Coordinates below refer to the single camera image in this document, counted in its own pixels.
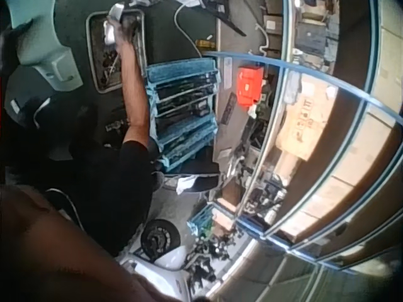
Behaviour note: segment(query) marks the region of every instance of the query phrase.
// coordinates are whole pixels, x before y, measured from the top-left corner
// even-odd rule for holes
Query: wire
[[[188,39],[188,41],[191,43],[191,46],[193,46],[193,48],[196,50],[196,52],[197,52],[197,54],[199,55],[199,57],[203,57],[202,56],[202,53],[199,51],[199,49],[197,48],[197,46],[196,46],[196,44],[193,42],[193,40],[188,36],[188,34],[187,33],[185,33],[184,32],[184,30],[179,26],[179,24],[178,24],[178,14],[179,14],[179,12],[187,5],[187,4],[189,4],[190,2],[194,2],[195,0],[189,0],[189,1],[187,1],[187,2],[185,2],[185,3],[183,3],[177,10],[176,10],[176,12],[175,12],[175,15],[174,15],[174,23],[175,23],[175,26],[176,26],[176,28],[184,35],[184,37],[186,38],[186,39]]]
[[[61,190],[59,190],[59,189],[56,189],[56,188],[54,188],[54,187],[51,187],[50,189],[46,190],[46,192],[56,192],[56,193],[60,193],[61,195],[63,195],[64,197],[66,197],[66,199],[68,200],[68,202],[70,202],[70,205],[71,205],[71,207],[72,207],[72,209],[73,209],[73,212],[74,212],[74,214],[75,214],[75,216],[76,216],[76,218],[77,218],[77,221],[78,221],[78,224],[79,224],[79,226],[80,226],[80,229],[85,232],[85,229],[84,229],[84,227],[82,226],[80,217],[78,216],[77,209],[76,209],[76,207],[74,206],[74,203],[71,201],[70,197],[69,197],[65,192],[63,192],[63,191],[61,191]]]

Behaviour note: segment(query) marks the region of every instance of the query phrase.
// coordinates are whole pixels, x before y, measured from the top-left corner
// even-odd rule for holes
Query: black shirt sleeve
[[[149,153],[139,142],[125,142],[116,167],[100,189],[89,235],[112,256],[118,255],[146,220],[151,197]]]

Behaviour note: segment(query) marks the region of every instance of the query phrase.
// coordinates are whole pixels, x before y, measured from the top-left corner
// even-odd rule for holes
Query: person
[[[92,126],[77,128],[69,148],[73,163],[44,159],[45,142],[32,133],[36,129],[21,129],[7,114],[2,117],[0,139],[2,148],[8,141],[14,144],[16,140],[21,141],[9,152],[14,160],[6,167],[9,170],[18,167],[16,174],[22,177],[15,183],[32,185],[45,194],[54,207],[63,208],[90,237],[116,257],[147,219],[152,197],[152,167],[147,150],[148,100],[131,43],[135,23],[128,18],[123,19],[122,25],[115,20],[108,21],[114,27],[116,50],[122,61],[123,101],[129,120],[120,150],[104,148],[90,137],[92,133],[88,129],[96,126],[94,118]],[[31,22],[15,30],[9,26],[1,33],[2,80],[15,69],[16,38],[30,25]],[[94,115],[94,106],[90,108],[90,115]]]
[[[148,104],[130,43],[133,26],[109,22],[122,58],[130,125],[117,166],[100,185],[95,213],[84,224],[94,240],[32,187],[1,185],[2,301],[176,301],[142,276],[129,274],[111,257],[144,219],[152,191]]]

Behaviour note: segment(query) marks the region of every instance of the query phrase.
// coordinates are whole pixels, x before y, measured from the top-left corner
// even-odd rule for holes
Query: tire
[[[146,256],[154,262],[181,245],[181,235],[173,223],[155,219],[145,226],[140,238]]]

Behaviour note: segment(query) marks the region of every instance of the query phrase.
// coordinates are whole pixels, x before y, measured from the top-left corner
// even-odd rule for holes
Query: orange box
[[[263,81],[263,67],[239,67],[237,76],[238,104],[250,107],[260,100]]]

